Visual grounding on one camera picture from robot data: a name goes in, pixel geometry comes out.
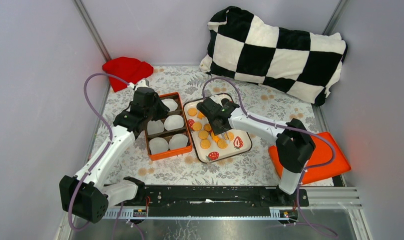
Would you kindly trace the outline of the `orange fish cookie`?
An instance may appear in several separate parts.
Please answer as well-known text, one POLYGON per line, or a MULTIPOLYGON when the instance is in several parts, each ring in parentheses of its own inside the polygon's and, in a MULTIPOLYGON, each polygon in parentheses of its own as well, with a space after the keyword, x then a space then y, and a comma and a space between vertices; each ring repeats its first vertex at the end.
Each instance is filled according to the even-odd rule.
POLYGON ((202 114, 202 112, 199 111, 197 114, 197 118, 202 120, 203 118, 205 118, 205 116, 202 114))
POLYGON ((220 138, 215 135, 213 132, 211 132, 211 138, 215 143, 218 143, 218 141, 220 140, 220 138))

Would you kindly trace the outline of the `white strawberry tray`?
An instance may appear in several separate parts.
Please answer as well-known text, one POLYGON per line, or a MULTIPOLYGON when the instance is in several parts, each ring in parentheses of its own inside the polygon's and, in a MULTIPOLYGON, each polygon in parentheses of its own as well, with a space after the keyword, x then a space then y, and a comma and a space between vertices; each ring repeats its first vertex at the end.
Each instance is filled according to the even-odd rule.
POLYGON ((192 100, 192 101, 188 101, 187 103, 184 104, 183 109, 184 109, 185 117, 187 120, 187 125, 190 129, 190 136, 193 141, 193 147, 195 149, 196 156, 202 163, 207 164, 207 163, 215 162, 218 160, 226 159, 229 157, 233 157, 233 156, 245 153, 252 148, 252 140, 249 137, 249 134, 247 132, 232 129, 232 130, 229 130, 228 132, 233 133, 233 135, 234 135, 233 140, 232 141, 224 140, 223 134, 218 134, 218 135, 216 135, 220 138, 218 143, 215 143, 212 140, 212 138, 211 138, 212 131, 208 132, 209 136, 207 137, 207 139, 210 141, 211 146, 209 149, 202 149, 200 147, 201 139, 198 137, 199 131, 194 131, 191 126, 195 122, 200 122, 202 124, 202 126, 204 126, 205 124, 209 124, 209 122, 206 117, 203 119, 198 119, 197 115, 189 116, 187 113, 189 108, 196 108, 196 106, 199 102, 202 102, 201 98, 192 100))

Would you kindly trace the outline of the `orange cookie tin box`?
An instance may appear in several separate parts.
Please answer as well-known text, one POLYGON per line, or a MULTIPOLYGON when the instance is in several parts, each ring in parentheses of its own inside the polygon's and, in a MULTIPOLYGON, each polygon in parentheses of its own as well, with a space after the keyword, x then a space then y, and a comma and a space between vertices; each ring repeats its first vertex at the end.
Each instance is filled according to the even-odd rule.
POLYGON ((169 112, 160 120, 151 120, 145 131, 147 152, 152 161, 192 151, 190 130, 179 93, 164 94, 160 99, 169 112))

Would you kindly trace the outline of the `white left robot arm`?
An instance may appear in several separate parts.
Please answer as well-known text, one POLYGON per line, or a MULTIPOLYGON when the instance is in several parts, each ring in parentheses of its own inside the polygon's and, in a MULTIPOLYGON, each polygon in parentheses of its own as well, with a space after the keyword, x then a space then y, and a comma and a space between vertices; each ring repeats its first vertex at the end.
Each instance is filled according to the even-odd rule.
POLYGON ((126 177, 111 185, 106 185, 105 181, 118 158, 147 129, 148 122, 159 120, 168 112, 169 108, 154 89, 136 87, 133 100, 128 108, 116 116, 109 137, 96 155, 74 176, 65 175, 61 179, 61 204, 68 213, 68 222, 73 230, 78 229, 73 225, 73 216, 95 224, 112 206, 124 201, 134 206, 143 203, 143 182, 133 177, 126 177))

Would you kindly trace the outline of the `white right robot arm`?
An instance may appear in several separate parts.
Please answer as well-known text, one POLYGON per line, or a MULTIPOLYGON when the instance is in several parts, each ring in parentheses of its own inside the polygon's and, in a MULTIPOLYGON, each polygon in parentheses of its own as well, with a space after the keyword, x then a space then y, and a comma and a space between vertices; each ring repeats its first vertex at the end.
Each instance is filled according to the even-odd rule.
POLYGON ((254 134, 272 143, 283 167, 276 193, 278 203, 289 206, 296 200, 302 171, 311 158, 316 145, 300 120, 273 121, 246 111, 229 100, 215 102, 210 97, 202 100, 196 108, 207 118, 215 135, 230 130, 254 134))

